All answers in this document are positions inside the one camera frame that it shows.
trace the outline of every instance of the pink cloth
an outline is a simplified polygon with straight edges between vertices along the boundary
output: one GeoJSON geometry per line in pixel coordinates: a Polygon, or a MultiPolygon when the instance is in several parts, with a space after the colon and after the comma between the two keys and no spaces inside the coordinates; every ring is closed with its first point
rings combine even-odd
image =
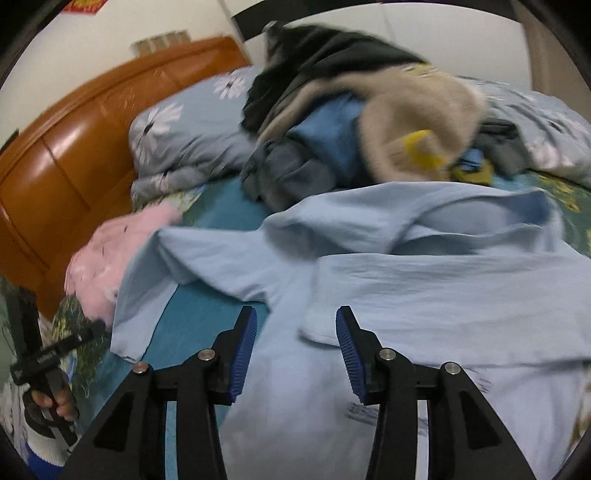
{"type": "Polygon", "coordinates": [[[64,282],[66,293],[78,297],[84,315],[91,320],[104,320],[110,330],[129,260],[152,233],[181,220],[182,215],[174,206],[162,202],[103,223],[90,241],[72,256],[64,282]]]}

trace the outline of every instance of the orange leather headboard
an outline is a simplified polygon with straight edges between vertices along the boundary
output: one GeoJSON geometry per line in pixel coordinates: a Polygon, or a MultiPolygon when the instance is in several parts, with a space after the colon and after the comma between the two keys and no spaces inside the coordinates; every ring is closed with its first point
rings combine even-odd
{"type": "Polygon", "coordinates": [[[0,155],[0,272],[34,290],[46,318],[64,295],[71,256],[102,222],[131,211],[133,119],[185,87],[246,65],[229,37],[130,61],[57,102],[0,155]]]}

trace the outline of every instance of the gray pillow with white flowers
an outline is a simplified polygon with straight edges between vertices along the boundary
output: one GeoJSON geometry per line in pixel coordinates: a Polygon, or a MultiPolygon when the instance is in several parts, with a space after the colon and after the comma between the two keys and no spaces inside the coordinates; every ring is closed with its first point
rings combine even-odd
{"type": "Polygon", "coordinates": [[[240,171],[256,138],[240,127],[257,67],[217,75],[139,114],[129,129],[135,206],[240,171]]]}

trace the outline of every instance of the metal screw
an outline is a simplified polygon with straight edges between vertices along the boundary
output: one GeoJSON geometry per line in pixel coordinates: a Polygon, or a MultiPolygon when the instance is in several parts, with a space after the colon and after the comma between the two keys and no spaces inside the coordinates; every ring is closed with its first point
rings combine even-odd
{"type": "Polygon", "coordinates": [[[454,362],[448,362],[445,364],[445,371],[450,375],[457,375],[462,371],[462,367],[454,362]]]}
{"type": "Polygon", "coordinates": [[[197,358],[203,360],[204,362],[209,362],[210,360],[213,360],[215,356],[215,350],[212,350],[210,348],[204,348],[203,350],[199,350],[199,353],[197,354],[197,358]]]}
{"type": "Polygon", "coordinates": [[[148,362],[137,362],[131,370],[136,375],[143,375],[150,370],[150,364],[148,362]]]}
{"type": "Polygon", "coordinates": [[[391,348],[382,348],[379,351],[379,357],[383,360],[394,360],[396,358],[396,352],[391,348]]]}

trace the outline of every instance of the yellow patch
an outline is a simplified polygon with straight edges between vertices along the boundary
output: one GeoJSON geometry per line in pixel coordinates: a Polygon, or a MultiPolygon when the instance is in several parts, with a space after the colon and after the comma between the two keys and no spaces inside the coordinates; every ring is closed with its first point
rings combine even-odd
{"type": "Polygon", "coordinates": [[[422,151],[419,143],[431,130],[419,130],[408,134],[402,139],[404,151],[410,157],[411,161],[421,167],[423,170],[435,170],[445,165],[445,161],[438,155],[422,151]]]}

